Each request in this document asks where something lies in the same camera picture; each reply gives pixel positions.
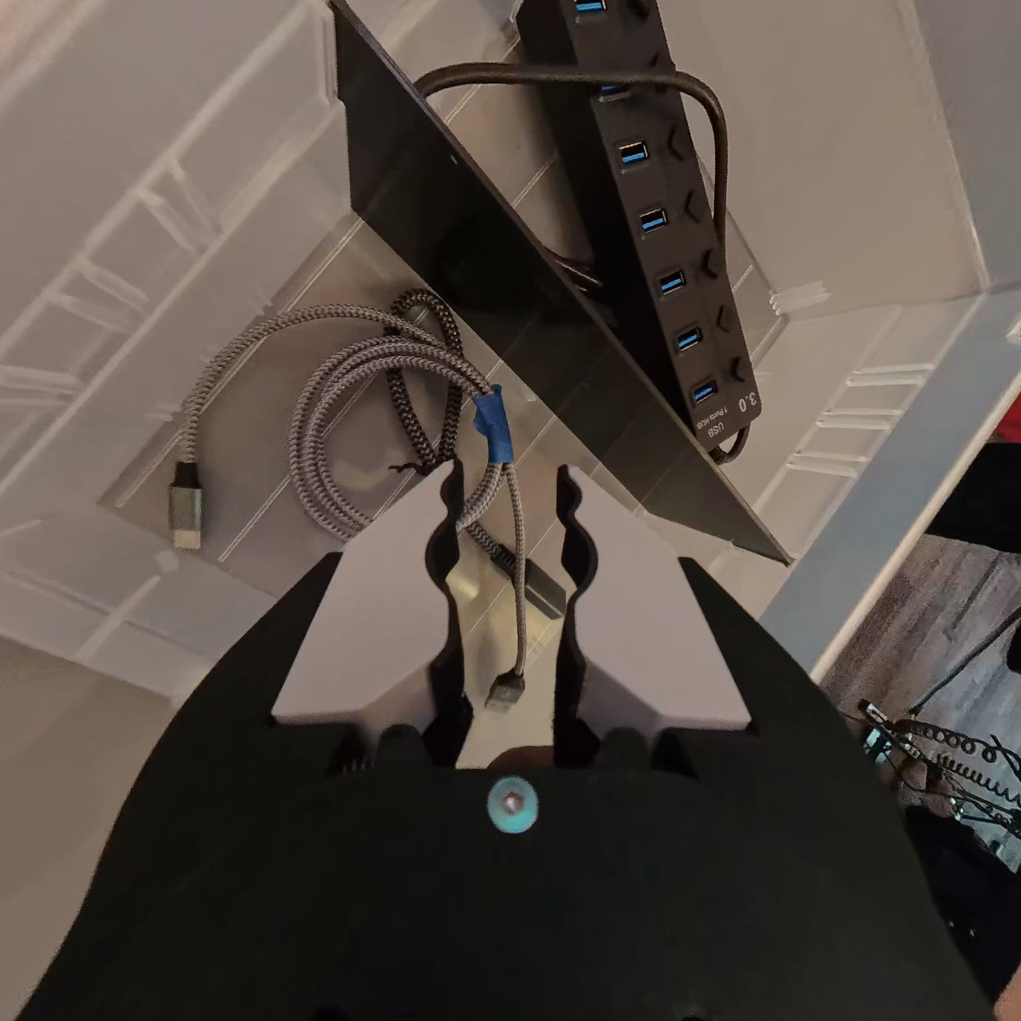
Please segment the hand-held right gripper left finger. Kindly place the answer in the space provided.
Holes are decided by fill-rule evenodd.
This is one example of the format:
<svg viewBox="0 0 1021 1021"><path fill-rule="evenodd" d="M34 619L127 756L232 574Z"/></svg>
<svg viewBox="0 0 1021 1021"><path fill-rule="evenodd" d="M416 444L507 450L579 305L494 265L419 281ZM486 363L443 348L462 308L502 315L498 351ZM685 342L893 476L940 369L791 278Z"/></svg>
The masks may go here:
<svg viewBox="0 0 1021 1021"><path fill-rule="evenodd" d="M344 547L272 709L284 725L340 724L373 750L386 731L421 735L455 764L473 710L457 606L461 461L445 461Z"/></svg>

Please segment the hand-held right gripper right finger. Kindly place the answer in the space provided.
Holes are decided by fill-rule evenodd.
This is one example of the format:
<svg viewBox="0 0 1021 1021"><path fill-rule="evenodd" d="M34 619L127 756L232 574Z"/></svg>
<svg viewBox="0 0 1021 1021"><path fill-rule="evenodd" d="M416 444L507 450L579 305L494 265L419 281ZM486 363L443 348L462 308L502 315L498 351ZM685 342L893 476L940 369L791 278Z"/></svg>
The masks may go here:
<svg viewBox="0 0 1021 1021"><path fill-rule="evenodd" d="M575 589L556 658L555 764L607 735L746 730L750 713L673 547L575 466L556 474L560 562Z"/></svg>

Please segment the clear plastic bin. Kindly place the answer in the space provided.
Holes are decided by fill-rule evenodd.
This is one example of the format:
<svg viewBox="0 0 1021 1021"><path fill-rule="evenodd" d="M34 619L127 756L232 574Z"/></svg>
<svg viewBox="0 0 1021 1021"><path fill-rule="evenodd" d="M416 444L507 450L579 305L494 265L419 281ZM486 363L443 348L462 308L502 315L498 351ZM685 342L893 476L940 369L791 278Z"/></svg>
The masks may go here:
<svg viewBox="0 0 1021 1021"><path fill-rule="evenodd" d="M414 83L524 60L518 2L346 2ZM572 464L817 676L1019 391L953 72L915 2L658 2L730 136L727 274L764 410L721 468L789 566L657 517L461 320L504 387L529 556ZM329 2L2 2L2 635L184 700L342 547L288 480L299 391L371 324L300 325L213 388L200 548L172 547L180 409L262 317L427 286L354 211ZM429 101L537 239L591 254L532 88Z"/></svg>

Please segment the black usb hub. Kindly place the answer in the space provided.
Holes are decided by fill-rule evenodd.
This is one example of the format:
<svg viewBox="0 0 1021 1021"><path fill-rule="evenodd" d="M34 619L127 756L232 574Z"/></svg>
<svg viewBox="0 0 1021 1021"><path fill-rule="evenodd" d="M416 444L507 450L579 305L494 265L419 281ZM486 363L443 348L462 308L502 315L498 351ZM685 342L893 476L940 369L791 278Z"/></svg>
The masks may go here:
<svg viewBox="0 0 1021 1021"><path fill-rule="evenodd" d="M718 465L743 451L759 390L709 200L671 85L542 85L543 109L624 346Z"/></svg>

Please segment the black bin divider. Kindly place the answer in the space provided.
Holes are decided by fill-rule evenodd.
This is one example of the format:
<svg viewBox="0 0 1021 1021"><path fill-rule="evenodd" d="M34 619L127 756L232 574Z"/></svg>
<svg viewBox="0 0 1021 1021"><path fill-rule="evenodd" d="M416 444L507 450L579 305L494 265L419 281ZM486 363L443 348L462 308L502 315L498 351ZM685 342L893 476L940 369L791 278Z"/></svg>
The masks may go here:
<svg viewBox="0 0 1021 1021"><path fill-rule="evenodd" d="M792 558L346 2L332 2L353 211L657 517Z"/></svg>

